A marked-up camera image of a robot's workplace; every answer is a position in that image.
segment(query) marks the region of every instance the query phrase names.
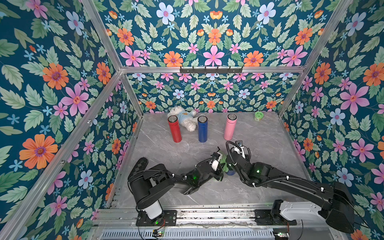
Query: pink water bottle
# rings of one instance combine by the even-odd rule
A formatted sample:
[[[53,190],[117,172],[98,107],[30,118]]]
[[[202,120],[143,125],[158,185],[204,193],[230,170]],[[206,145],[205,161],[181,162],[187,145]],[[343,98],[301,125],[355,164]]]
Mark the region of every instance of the pink water bottle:
[[[233,132],[235,131],[235,126],[237,122],[237,116],[234,113],[227,115],[227,124],[225,125],[224,130],[224,139],[229,141],[232,139]]]

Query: wall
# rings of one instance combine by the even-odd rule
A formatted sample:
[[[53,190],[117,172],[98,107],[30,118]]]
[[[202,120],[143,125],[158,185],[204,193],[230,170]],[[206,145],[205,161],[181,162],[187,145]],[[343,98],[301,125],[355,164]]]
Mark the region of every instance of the wall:
[[[41,11],[31,10],[34,8],[31,3],[40,6]],[[0,27],[2,228],[109,81],[114,69],[77,0],[3,1]],[[102,71],[106,73],[104,78],[100,76]],[[87,82],[85,87],[79,90],[84,82]],[[82,92],[78,108],[73,107],[73,91]],[[122,101],[127,103],[127,113],[121,111]],[[112,117],[107,116],[105,110],[109,107],[113,110],[110,111]],[[119,85],[95,118],[96,125],[79,143],[78,157],[73,154],[72,161],[65,164],[55,186],[23,228],[21,239],[86,237],[92,212],[102,208],[108,198],[108,189],[126,149],[124,144],[131,137],[135,117]],[[111,140],[116,138],[122,151],[112,149]],[[85,141],[95,144],[88,155],[83,150]],[[36,157],[35,150],[42,151],[42,155]],[[88,171],[94,179],[84,189],[79,181],[83,172]],[[52,212],[59,196],[63,200],[67,198],[66,207],[61,205],[61,214]]]
[[[353,2],[285,114],[312,179],[346,184],[371,227],[355,225],[354,240],[384,235],[382,5]],[[357,215],[355,221],[363,223]]]

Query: green leaf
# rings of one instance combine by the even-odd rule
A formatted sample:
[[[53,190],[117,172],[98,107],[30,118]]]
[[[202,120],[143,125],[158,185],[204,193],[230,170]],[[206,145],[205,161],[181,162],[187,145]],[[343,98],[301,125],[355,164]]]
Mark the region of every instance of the green leaf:
[[[5,79],[9,81],[10,84],[14,84],[17,89],[22,89],[23,75],[20,73],[19,69],[11,65],[3,65],[1,68],[1,73],[5,76]]]

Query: floral wallpaper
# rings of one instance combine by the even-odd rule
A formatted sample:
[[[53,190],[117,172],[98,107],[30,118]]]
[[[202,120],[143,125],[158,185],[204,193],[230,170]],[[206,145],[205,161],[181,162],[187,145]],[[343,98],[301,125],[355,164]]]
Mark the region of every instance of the floral wallpaper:
[[[383,1],[355,0],[284,116],[312,179],[354,197],[370,228],[356,224],[353,240],[384,237],[383,17]]]
[[[115,71],[79,1],[2,1],[0,26],[2,228]],[[129,146],[132,109],[119,83],[18,239],[85,239]]]
[[[126,66],[298,66],[337,3],[110,0],[96,7]]]

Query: red water bottle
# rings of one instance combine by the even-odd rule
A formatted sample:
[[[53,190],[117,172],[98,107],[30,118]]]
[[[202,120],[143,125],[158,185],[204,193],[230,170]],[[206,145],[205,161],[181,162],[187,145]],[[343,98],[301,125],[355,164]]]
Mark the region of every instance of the red water bottle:
[[[172,115],[168,118],[168,124],[170,128],[170,132],[172,133],[172,138],[174,142],[181,142],[181,132],[180,132],[180,126],[179,121],[177,119],[177,116]]]

